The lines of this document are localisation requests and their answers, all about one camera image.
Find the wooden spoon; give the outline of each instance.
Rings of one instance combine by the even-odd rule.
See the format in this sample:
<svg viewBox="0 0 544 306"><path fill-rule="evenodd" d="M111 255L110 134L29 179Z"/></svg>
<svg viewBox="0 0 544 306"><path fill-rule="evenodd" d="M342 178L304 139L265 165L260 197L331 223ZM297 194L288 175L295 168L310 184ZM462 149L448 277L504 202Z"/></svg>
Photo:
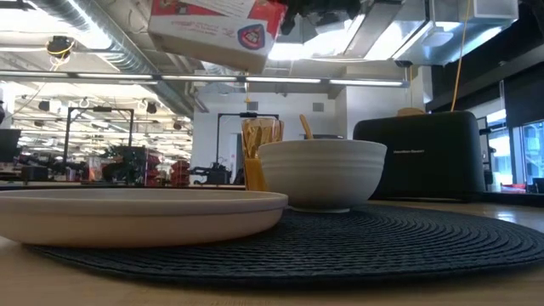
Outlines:
<svg viewBox="0 0 544 306"><path fill-rule="evenodd" d="M300 115L300 122L303 124L304 132L306 133L307 139L313 139L314 135L312 134L312 130L309 128L308 121L306 120L305 115Z"/></svg>

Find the wooden table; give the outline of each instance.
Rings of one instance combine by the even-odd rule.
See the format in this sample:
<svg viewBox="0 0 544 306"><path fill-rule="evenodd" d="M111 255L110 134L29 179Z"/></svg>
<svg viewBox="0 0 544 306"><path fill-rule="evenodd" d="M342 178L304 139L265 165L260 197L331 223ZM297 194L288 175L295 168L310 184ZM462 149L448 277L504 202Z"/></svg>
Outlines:
<svg viewBox="0 0 544 306"><path fill-rule="evenodd" d="M544 232L544 209L490 204L392 203L481 215ZM0 305L544 305L544 267L500 277L331 292L236 292L153 286L92 275L0 238Z"/></svg>

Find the white plate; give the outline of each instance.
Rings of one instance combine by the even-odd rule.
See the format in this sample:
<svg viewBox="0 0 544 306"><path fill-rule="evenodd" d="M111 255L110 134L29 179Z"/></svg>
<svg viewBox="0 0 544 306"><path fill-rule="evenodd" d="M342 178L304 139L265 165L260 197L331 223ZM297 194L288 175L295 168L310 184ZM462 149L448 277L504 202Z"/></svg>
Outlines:
<svg viewBox="0 0 544 306"><path fill-rule="evenodd" d="M180 246L267 230L286 205L286 195L251 191L3 191L0 235L63 247Z"/></svg>

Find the light fixture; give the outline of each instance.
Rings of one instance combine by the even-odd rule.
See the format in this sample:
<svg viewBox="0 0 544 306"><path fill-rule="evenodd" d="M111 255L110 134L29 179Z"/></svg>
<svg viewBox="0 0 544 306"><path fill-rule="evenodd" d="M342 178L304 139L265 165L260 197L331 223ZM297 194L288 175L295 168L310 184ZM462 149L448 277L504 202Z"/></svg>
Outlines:
<svg viewBox="0 0 544 306"><path fill-rule="evenodd" d="M181 128L183 127L183 123L179 120L176 120L174 123L173 123L173 129L175 129L176 131L179 131L181 130Z"/></svg>
<svg viewBox="0 0 544 306"><path fill-rule="evenodd" d="M403 82L397 81L375 81L375 80L330 80L332 85L346 86L379 86L379 87L402 87Z"/></svg>
<svg viewBox="0 0 544 306"><path fill-rule="evenodd" d="M68 73L54 71L0 71L0 75L3 77L68 77Z"/></svg>
<svg viewBox="0 0 544 306"><path fill-rule="evenodd" d="M248 76L246 77L248 82L286 82L286 83L305 83L305 84L317 84L320 83L320 79L313 78L296 78L296 77L267 77L267 76Z"/></svg>
<svg viewBox="0 0 544 306"><path fill-rule="evenodd" d="M42 100L40 101L40 103L37 105L37 108L40 110L40 111L49 111L51 105L49 103L49 101L47 100Z"/></svg>
<svg viewBox="0 0 544 306"><path fill-rule="evenodd" d="M236 82L236 76L162 76L165 81Z"/></svg>
<svg viewBox="0 0 544 306"><path fill-rule="evenodd" d="M78 73L80 78L114 79L114 80L152 80L152 75L135 75L124 73Z"/></svg>
<svg viewBox="0 0 544 306"><path fill-rule="evenodd" d="M119 85L157 85L158 81L135 81L135 80L121 80Z"/></svg>
<svg viewBox="0 0 544 306"><path fill-rule="evenodd" d="M23 46L23 47L17 47L17 46L6 46L6 47L0 47L0 52L42 52L47 50L45 47L38 47L38 46Z"/></svg>
<svg viewBox="0 0 544 306"><path fill-rule="evenodd" d="M87 97L83 98L83 100L81 100L81 102L79 102L79 107L87 108L90 105L91 104L88 102Z"/></svg>
<svg viewBox="0 0 544 306"><path fill-rule="evenodd" d="M148 102L147 107L145 108L145 111L147 111L151 115L156 114L157 108L156 108L155 102Z"/></svg>

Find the round woven placemat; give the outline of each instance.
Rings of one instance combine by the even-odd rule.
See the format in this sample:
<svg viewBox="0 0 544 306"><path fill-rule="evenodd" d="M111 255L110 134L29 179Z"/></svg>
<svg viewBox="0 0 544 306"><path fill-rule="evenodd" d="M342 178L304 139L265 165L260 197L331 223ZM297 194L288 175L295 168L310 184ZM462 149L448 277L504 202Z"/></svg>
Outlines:
<svg viewBox="0 0 544 306"><path fill-rule="evenodd" d="M544 259L544 235L491 218L400 207L286 211L273 229L203 246L97 250L30 246L110 275L191 285L361 285L504 270Z"/></svg>

